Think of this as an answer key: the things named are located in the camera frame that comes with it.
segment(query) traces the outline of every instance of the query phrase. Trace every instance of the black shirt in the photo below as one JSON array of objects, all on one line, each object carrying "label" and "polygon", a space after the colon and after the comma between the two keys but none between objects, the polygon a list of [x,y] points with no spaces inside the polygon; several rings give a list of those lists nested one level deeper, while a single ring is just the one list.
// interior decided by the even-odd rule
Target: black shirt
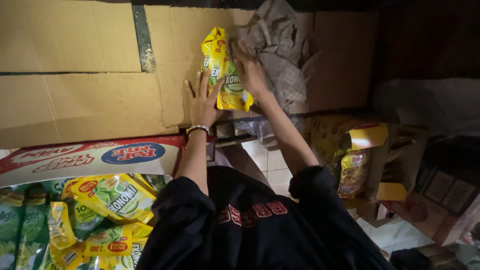
[{"label": "black shirt", "polygon": [[208,192],[186,177],[158,194],[160,221],[137,270],[393,269],[345,209],[328,170],[310,167],[291,199],[229,167],[209,167]]}]

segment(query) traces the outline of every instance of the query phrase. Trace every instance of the sunlight dish soap pouch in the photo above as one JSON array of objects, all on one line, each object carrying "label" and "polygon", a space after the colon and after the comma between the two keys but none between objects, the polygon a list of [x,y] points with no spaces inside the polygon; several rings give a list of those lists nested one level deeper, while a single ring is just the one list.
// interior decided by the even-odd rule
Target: sunlight dish soap pouch
[{"label": "sunlight dish soap pouch", "polygon": [[226,51],[225,29],[215,27],[202,43],[202,52],[205,56],[202,72],[205,68],[210,69],[208,92],[211,93],[216,82],[225,76],[225,84],[216,98],[217,108],[249,111],[253,97],[240,83],[235,65],[230,61]]}]

